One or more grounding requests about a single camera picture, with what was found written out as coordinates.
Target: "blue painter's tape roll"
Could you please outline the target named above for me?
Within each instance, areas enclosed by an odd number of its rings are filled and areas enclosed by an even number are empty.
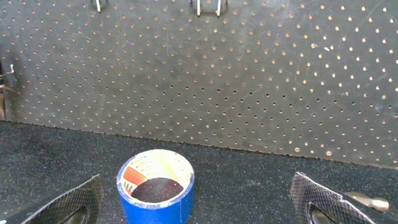
[[[183,190],[176,196],[157,203],[132,197],[137,186],[147,180],[168,178],[178,182]],[[130,224],[185,223],[193,208],[195,174],[191,164],[176,152],[153,149],[130,158],[120,169],[117,186],[124,216]]]

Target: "roll of tape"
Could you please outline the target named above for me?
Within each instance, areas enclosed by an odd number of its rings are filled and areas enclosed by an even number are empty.
[[[153,149],[130,158],[117,178],[127,222],[185,223],[193,208],[194,180],[191,164],[176,152]]]

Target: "perforated metal panel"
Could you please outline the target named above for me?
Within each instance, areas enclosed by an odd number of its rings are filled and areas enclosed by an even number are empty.
[[[3,1],[8,119],[397,166],[394,0],[196,3]]]

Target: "speckled black surface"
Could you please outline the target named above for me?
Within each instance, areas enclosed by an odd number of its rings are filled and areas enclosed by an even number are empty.
[[[195,208],[188,223],[296,223],[289,198],[296,171],[342,192],[384,197],[397,212],[394,169],[0,122],[0,219],[100,173],[106,196],[97,223],[125,223],[116,174],[148,149],[170,149],[191,162]]]

